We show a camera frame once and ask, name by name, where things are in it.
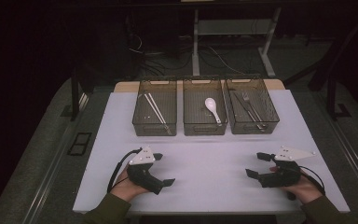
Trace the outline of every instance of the white spoon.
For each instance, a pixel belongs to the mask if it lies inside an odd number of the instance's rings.
[[[213,113],[214,115],[214,118],[216,119],[216,122],[218,124],[221,124],[222,121],[220,121],[220,118],[219,116],[217,115],[217,112],[216,112],[216,102],[214,101],[213,98],[207,98],[205,100],[205,105],[206,107]]]

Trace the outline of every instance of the table leg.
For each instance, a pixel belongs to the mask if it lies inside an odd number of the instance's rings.
[[[200,75],[200,61],[199,61],[199,11],[195,10],[194,15],[194,37],[193,37],[193,55],[192,55],[192,63],[193,63],[193,76]]]
[[[266,37],[266,43],[264,44],[264,46],[262,48],[258,49],[258,52],[261,57],[261,61],[263,61],[263,64],[267,71],[267,75],[269,77],[275,77],[275,72],[272,68],[271,62],[269,61],[269,56],[267,56],[267,52],[269,51],[269,45],[271,44],[272,37],[274,36],[275,27],[277,26],[280,14],[281,14],[281,8],[278,7],[275,9],[271,23],[269,24],[267,37]]]

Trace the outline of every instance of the hand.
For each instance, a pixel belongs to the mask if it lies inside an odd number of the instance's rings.
[[[118,176],[114,187],[110,190],[110,193],[129,203],[139,194],[147,193],[149,191],[141,186],[135,185],[129,180],[129,175],[127,174],[128,166],[129,165],[127,164],[123,172],[121,172]]]
[[[269,169],[272,172],[276,172],[278,168],[271,167]],[[280,189],[294,193],[302,203],[309,203],[323,196],[318,188],[303,175],[296,184],[289,187],[280,187]]]

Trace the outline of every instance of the sleeve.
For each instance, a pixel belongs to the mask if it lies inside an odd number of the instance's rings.
[[[83,224],[121,224],[131,207],[130,203],[107,193],[100,204],[84,215]]]
[[[301,206],[307,220],[314,224],[352,224],[355,220],[347,214],[340,213],[336,207],[322,196]]]

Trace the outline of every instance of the white table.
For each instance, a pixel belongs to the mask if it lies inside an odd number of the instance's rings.
[[[131,124],[136,92],[113,92],[89,157],[73,210],[85,213],[96,207],[106,193],[117,163],[133,149],[151,146],[162,153],[150,173],[163,180],[175,178],[159,195],[143,194],[131,203],[130,216],[201,214],[282,214],[299,211],[279,189],[261,188],[245,169],[270,173],[274,162],[258,160],[257,152],[277,153],[280,146],[315,151],[317,156],[297,161],[324,181],[326,194],[341,212],[349,212],[334,178],[290,91],[270,90],[281,121],[272,134],[184,136],[182,93],[178,92],[177,135],[138,137]]]

